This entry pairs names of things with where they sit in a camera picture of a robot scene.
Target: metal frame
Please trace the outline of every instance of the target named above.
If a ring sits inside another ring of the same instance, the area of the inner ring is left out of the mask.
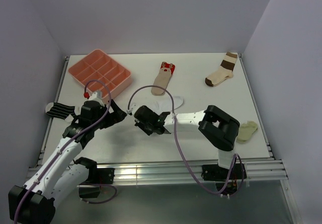
[[[291,214],[291,218],[294,224],[303,224],[303,220],[300,211],[297,207],[295,198],[290,188],[288,180],[281,180],[282,189],[285,195],[286,203]]]
[[[267,144],[270,158],[266,159],[245,159],[246,172],[248,178],[246,179],[247,186],[250,185],[250,181],[269,181],[280,180],[284,191],[284,195],[291,213],[291,218],[294,223],[302,224],[302,219],[299,214],[295,199],[288,183],[288,176],[286,174],[282,160],[275,160],[271,150],[271,146],[266,136],[266,132],[263,126],[261,116],[259,114],[255,97],[245,70],[242,55],[238,54],[241,66],[243,68],[246,81],[252,96],[254,107],[260,121],[260,125],[263,130],[265,142]],[[69,56],[65,58],[63,72],[60,78],[58,90],[56,93],[55,101],[58,101],[63,79],[67,70],[69,62]],[[30,168],[27,173],[27,179],[31,178],[40,168],[42,159],[44,156],[46,142],[48,139],[49,131],[51,128],[52,119],[49,120],[47,130],[45,133],[41,153],[38,160],[38,166]],[[190,161],[189,165],[192,167],[195,175],[203,182],[201,178],[201,166],[204,164],[216,164],[217,161]],[[157,162],[157,163],[132,163],[132,164],[98,164],[98,168],[115,168],[115,177],[113,185],[125,186],[125,185],[160,185],[160,184],[189,184],[194,183],[188,170],[182,162]]]

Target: cable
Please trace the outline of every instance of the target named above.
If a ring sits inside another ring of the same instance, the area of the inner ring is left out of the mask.
[[[104,186],[104,187],[111,187],[112,189],[114,189],[114,194],[108,198],[107,200],[103,200],[103,201],[89,201],[89,200],[86,200],[86,199],[82,199],[82,201],[88,203],[88,204],[103,204],[103,203],[106,203],[106,202],[109,202],[110,200],[112,200],[116,195],[117,195],[117,189],[115,186],[113,185],[108,185],[108,184],[86,184],[86,185],[92,185],[92,186]]]
[[[63,152],[67,146],[72,142],[74,141],[76,138],[78,138],[80,135],[84,134],[85,132],[87,132],[88,130],[90,130],[92,127],[95,127],[97,124],[99,124],[105,117],[106,115],[108,114],[109,110],[110,110],[110,107],[111,107],[111,101],[112,101],[112,97],[111,97],[111,92],[110,92],[110,89],[102,82],[102,81],[99,81],[99,80],[90,80],[86,83],[85,87],[84,87],[84,92],[86,93],[86,89],[87,89],[87,86],[89,83],[91,82],[99,82],[101,83],[106,91],[108,92],[109,94],[109,103],[107,105],[107,109],[105,111],[105,113],[102,115],[102,117],[97,120],[95,123],[93,123],[92,125],[88,126],[87,128],[83,129],[82,131],[80,131],[78,134],[76,134],[75,136],[73,136],[70,140],[68,140],[64,145],[63,147],[60,149],[60,152]],[[54,162],[58,159],[58,157],[60,156],[59,153],[57,153],[53,159],[49,162],[49,164],[46,166],[46,168],[44,169],[44,171],[39,175],[38,179],[36,180],[36,182],[34,182],[31,187],[29,188],[29,190],[27,190],[27,192],[24,194],[24,196],[21,198],[19,204],[18,204],[18,207],[16,209],[16,213],[15,213],[15,218],[14,218],[14,224],[17,224],[18,223],[18,216],[19,216],[19,212],[20,212],[20,209],[24,203],[24,201],[26,200],[27,196],[29,195],[29,193],[36,187],[36,185],[39,184],[40,180],[44,177],[44,175],[48,172],[48,170],[51,168],[51,166],[54,164]]]
[[[185,158],[185,156],[184,156],[184,154],[183,154],[183,152],[182,152],[182,150],[181,150],[181,147],[180,147],[180,145],[179,145],[178,136],[177,136],[177,122],[178,122],[178,120],[177,120],[177,117],[176,117],[176,115],[175,115],[175,103],[174,103],[173,97],[172,97],[172,95],[170,94],[170,92],[169,92],[169,91],[167,91],[167,90],[166,90],[165,88],[163,88],[163,87],[154,86],[154,85],[148,85],[148,86],[140,87],[140,88],[139,88],[139,89],[137,89],[137,90],[132,94],[132,96],[130,97],[129,103],[128,103],[128,105],[127,105],[127,109],[128,109],[128,110],[130,109],[131,101],[132,101],[132,99],[133,99],[134,95],[135,95],[138,91],[140,91],[140,90],[142,90],[142,89],[144,89],[144,88],[149,88],[149,87],[156,87],[156,88],[160,88],[160,89],[164,90],[164,91],[165,91],[165,92],[170,96],[170,98],[171,98],[171,102],[172,102],[172,113],[173,113],[173,116],[174,116],[174,136],[175,136],[175,142],[176,142],[176,145],[177,145],[177,148],[178,148],[179,154],[180,154],[180,156],[181,156],[181,158],[182,158],[182,160],[183,160],[183,162],[184,162],[185,166],[187,167],[187,169],[188,169],[188,171],[189,171],[190,175],[191,175],[191,176],[192,176],[192,178],[196,181],[196,183],[197,183],[201,188],[203,188],[205,191],[207,191],[208,193],[213,194],[213,195],[221,195],[221,193],[222,193],[222,192],[225,190],[225,188],[227,187],[227,184],[228,184],[228,182],[229,182],[229,178],[230,178],[231,171],[232,171],[232,169],[233,169],[233,167],[234,167],[234,164],[235,164],[235,160],[238,158],[238,159],[239,159],[240,164],[242,164],[242,160],[241,160],[240,156],[239,156],[238,154],[234,154],[234,155],[233,155],[233,158],[232,158],[232,161],[231,161],[231,164],[230,164],[230,168],[229,168],[229,171],[228,171],[228,174],[227,174],[227,178],[226,178],[225,184],[224,184],[224,186],[223,186],[219,191],[211,191],[211,190],[209,190],[207,187],[205,187],[205,186],[204,186],[204,185],[203,185],[203,184],[202,184],[202,183],[197,179],[197,177],[196,177],[196,176],[195,176],[195,174],[193,173],[193,171],[192,171],[192,169],[190,168],[190,166],[189,166],[189,164],[188,164],[188,161],[186,160],[186,158]],[[242,185],[243,185],[243,182],[244,182],[244,170],[242,170],[242,179],[241,179],[241,183],[240,183],[240,186],[239,186],[238,190],[237,190],[234,194],[232,194],[232,195],[230,195],[230,196],[235,195],[235,194],[239,191],[239,189],[241,189],[241,187],[242,187]]]

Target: white table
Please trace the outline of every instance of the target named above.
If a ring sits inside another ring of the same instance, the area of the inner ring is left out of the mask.
[[[254,107],[250,90],[242,65],[237,59],[233,78],[225,80],[217,87],[205,84],[205,77],[215,71],[225,53],[184,53],[184,54],[116,54],[111,55],[120,64],[132,72],[133,83],[118,97],[116,103],[126,110],[132,93],[141,86],[151,85],[158,73],[162,61],[176,65],[175,72],[168,85],[172,95],[182,96],[185,100],[177,113],[196,112],[216,105],[240,123],[252,120],[259,129],[252,139],[245,143],[235,143],[235,151],[243,159],[269,158],[269,151],[259,119]],[[84,55],[72,55],[68,67],[71,67]],[[63,79],[59,103],[82,105],[84,89],[66,72]],[[153,96],[150,89],[141,90],[133,102],[144,104],[164,96]],[[62,119],[53,119],[49,130],[43,163],[56,148],[62,133],[69,124]],[[198,131],[180,132],[179,142],[188,160],[216,160],[217,149]],[[181,161],[177,147],[171,135],[147,136],[134,126],[134,118],[126,119],[108,129],[96,131],[95,137],[78,157],[87,157],[98,163],[144,163]]]

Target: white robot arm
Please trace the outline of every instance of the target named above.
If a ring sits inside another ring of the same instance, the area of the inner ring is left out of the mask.
[[[82,106],[78,122],[75,120],[66,128],[63,138],[47,162],[22,187],[14,186],[9,192],[11,219],[14,219],[21,199],[27,195],[22,209],[19,211],[18,221],[20,223],[50,223],[54,217],[55,208],[77,185],[86,181],[99,184],[97,163],[86,158],[78,159],[68,172],[64,175],[63,173],[71,161],[94,137],[96,130],[110,127],[126,117],[127,114],[113,100],[111,107],[112,113],[108,113],[99,124],[63,148],[67,141],[95,123],[106,112],[106,106],[101,101],[99,94],[93,93],[91,95]],[[174,131],[174,115],[170,112],[157,115],[146,106],[133,104],[128,114],[134,116],[135,126],[138,126],[147,135],[152,133],[170,134]],[[177,114],[176,118],[178,131],[200,131],[218,148],[219,167],[229,169],[234,155],[234,141],[239,129],[239,122],[236,119],[215,106],[208,106],[204,111]]]

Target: pink compartment tray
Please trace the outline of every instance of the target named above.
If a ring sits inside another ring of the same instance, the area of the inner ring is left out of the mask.
[[[132,83],[131,72],[100,49],[94,50],[68,69],[71,76],[81,85],[90,80],[100,80],[110,89],[112,98],[118,96]],[[104,103],[108,102],[106,89],[98,82],[88,85],[91,93],[100,90]]]

